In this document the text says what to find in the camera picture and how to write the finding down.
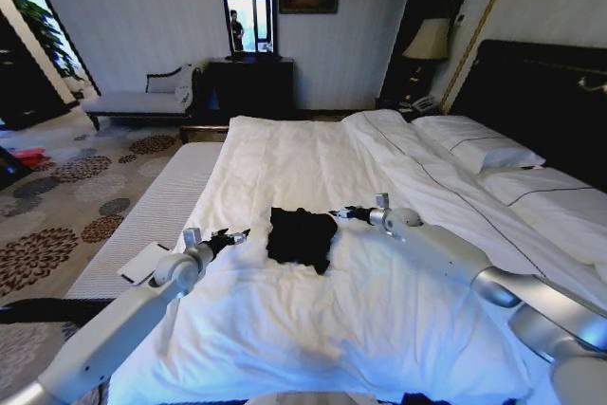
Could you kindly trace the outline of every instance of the mirror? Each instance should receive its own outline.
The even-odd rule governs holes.
[[[274,0],[224,0],[224,9],[232,56],[278,53]]]

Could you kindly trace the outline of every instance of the carpet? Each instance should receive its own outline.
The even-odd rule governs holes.
[[[34,173],[0,191],[0,305],[61,298],[181,146],[176,126],[107,119],[80,108],[20,132],[7,150],[46,149]],[[37,378],[64,343],[61,323],[0,325],[0,398]],[[98,403],[96,392],[80,403]]]

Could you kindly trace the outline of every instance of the lamp shade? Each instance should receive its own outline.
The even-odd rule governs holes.
[[[448,18],[424,19],[414,40],[402,55],[409,59],[447,59],[449,57],[447,50],[448,33]]]

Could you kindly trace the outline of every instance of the red object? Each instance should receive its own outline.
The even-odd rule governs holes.
[[[49,160],[49,158],[44,155],[45,151],[46,149],[37,147],[35,149],[12,152],[12,155],[19,159],[24,165],[31,168],[32,166],[39,165]]]

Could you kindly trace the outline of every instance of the black shirt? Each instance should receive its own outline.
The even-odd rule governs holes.
[[[243,25],[238,21],[231,22],[231,38],[234,42],[234,50],[242,51],[243,50],[243,39],[240,37],[240,34],[243,32]]]

